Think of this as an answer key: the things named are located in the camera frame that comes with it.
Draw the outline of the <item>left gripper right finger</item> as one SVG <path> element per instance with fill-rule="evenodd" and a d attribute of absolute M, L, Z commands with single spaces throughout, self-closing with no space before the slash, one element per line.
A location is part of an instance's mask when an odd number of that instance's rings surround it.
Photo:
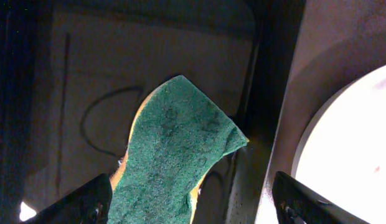
<path fill-rule="evenodd" d="M 275 174 L 272 196 L 281 224 L 366 224 L 282 171 Z"/>

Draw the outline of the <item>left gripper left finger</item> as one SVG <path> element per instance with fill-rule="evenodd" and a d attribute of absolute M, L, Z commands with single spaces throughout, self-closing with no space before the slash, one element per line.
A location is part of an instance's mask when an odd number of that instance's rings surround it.
<path fill-rule="evenodd" d="M 100 174 L 23 224 L 107 224 L 113 192 Z"/>

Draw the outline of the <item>pale green plate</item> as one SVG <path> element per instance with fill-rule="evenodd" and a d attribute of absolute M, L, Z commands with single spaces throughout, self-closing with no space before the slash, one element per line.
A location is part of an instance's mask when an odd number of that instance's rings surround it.
<path fill-rule="evenodd" d="M 318 110 L 291 175 L 368 223 L 386 223 L 386 65 L 350 83 Z"/>

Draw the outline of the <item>green and yellow sponge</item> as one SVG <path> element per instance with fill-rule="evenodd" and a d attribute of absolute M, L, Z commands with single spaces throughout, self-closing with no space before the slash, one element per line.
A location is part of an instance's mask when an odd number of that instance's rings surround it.
<path fill-rule="evenodd" d="M 134 118 L 110 223 L 190 223 L 191 192 L 224 156 L 246 146 L 237 125 L 186 77 L 157 87 Z"/>

